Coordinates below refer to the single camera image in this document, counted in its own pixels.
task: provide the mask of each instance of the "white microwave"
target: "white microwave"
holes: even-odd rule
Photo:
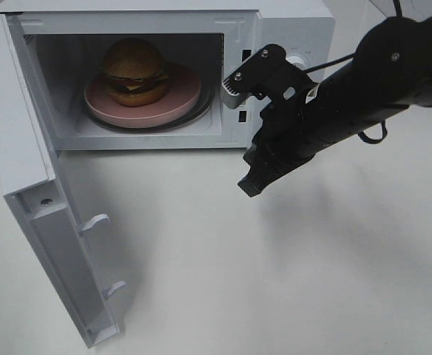
[[[236,110],[221,81],[269,43],[301,68],[326,62],[334,19],[321,0],[82,1],[0,4],[0,172],[4,198],[86,345],[119,332],[87,238],[105,214],[82,221],[59,153],[64,150],[246,148],[264,103]],[[170,128],[141,131],[94,119],[83,91],[112,43],[152,42],[201,78],[200,110]],[[319,81],[323,72],[313,74]]]

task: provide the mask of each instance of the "hamburger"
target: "hamburger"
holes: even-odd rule
[[[106,91],[118,104],[136,107],[158,101],[169,76],[159,50],[148,41],[126,38],[114,43],[101,64]]]

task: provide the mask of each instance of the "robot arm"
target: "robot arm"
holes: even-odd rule
[[[385,120],[412,104],[432,107],[432,17],[386,19],[361,40],[352,62],[319,84],[269,44],[224,80],[223,93],[232,109],[249,95],[271,99],[238,184],[252,197],[352,135],[378,143],[362,132],[382,124],[383,139]]]

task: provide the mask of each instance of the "cable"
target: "cable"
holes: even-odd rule
[[[310,72],[316,72],[317,70],[321,70],[321,69],[325,69],[327,67],[331,67],[331,66],[333,66],[335,64],[342,63],[344,61],[352,59],[353,57],[354,57],[354,53],[352,53],[350,55],[347,55],[345,57],[339,58],[339,59],[337,59],[335,61],[329,61],[328,63],[324,63],[324,64],[321,64],[321,65],[317,65],[316,67],[309,68],[309,69],[305,70],[305,73],[309,74]]]
[[[400,4],[400,0],[394,0],[396,17],[403,17],[402,13],[402,5]]]

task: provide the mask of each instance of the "microwave door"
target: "microwave door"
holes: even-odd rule
[[[40,260],[86,345],[119,332],[87,238],[108,221],[80,220],[42,115],[49,101],[27,58],[27,37],[15,16],[0,14],[0,173],[4,199]]]

